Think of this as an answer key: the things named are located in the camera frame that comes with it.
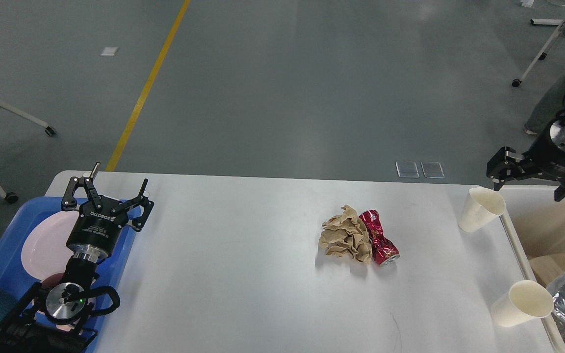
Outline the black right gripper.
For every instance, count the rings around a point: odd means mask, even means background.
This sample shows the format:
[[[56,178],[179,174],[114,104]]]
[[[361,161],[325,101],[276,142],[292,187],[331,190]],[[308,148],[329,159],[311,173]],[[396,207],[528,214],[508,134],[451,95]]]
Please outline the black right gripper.
[[[494,191],[507,181],[538,178],[557,180],[554,201],[565,198],[565,118],[552,119],[541,132],[525,156],[510,147],[501,147],[487,162],[487,178]]]

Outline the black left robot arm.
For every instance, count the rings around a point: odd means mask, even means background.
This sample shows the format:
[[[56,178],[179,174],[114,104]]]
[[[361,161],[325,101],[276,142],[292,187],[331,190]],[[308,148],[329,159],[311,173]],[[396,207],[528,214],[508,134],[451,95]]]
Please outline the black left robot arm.
[[[133,244],[130,230],[145,226],[154,202],[143,179],[128,200],[101,195],[89,176],[73,176],[61,210],[76,221],[66,239],[69,259],[54,285],[34,282],[0,321],[0,353],[83,353],[99,333],[101,317],[119,308],[116,285]]]

